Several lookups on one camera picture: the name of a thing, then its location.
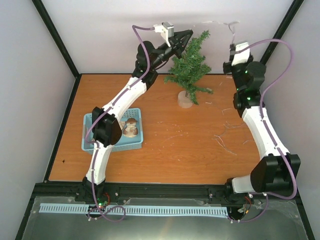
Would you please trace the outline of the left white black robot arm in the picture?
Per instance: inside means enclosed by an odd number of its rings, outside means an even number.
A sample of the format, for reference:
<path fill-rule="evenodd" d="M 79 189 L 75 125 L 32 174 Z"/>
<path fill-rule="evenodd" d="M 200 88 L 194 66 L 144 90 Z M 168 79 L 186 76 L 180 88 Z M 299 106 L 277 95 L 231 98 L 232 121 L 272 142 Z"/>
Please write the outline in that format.
<path fill-rule="evenodd" d="M 191 29 L 169 34 L 167 42 L 155 48 L 150 41 L 140 41 L 135 69 L 123 89 L 103 107 L 92 110 L 92 125 L 85 140 L 93 145 L 90 167 L 78 190 L 77 200 L 96 202 L 105 193 L 106 169 L 114 145 L 120 140 L 120 120 L 126 110 L 143 95 L 158 77 L 157 68 L 171 57 L 181 58 L 193 35 Z"/>

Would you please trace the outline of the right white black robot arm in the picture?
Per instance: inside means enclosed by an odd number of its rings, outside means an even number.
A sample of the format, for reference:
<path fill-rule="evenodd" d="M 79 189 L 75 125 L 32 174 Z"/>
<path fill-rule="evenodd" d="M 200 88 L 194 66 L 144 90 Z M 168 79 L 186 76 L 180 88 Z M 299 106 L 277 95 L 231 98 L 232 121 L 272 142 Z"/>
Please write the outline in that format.
<path fill-rule="evenodd" d="M 260 91 L 266 66 L 254 61 L 250 48 L 248 42 L 232 43 L 223 72 L 232 75 L 236 88 L 233 105 L 251 132 L 260 161 L 249 175 L 229 178 L 226 190 L 228 195 L 264 194 L 290 200 L 298 192 L 301 160 L 281 142 L 269 120 Z"/>

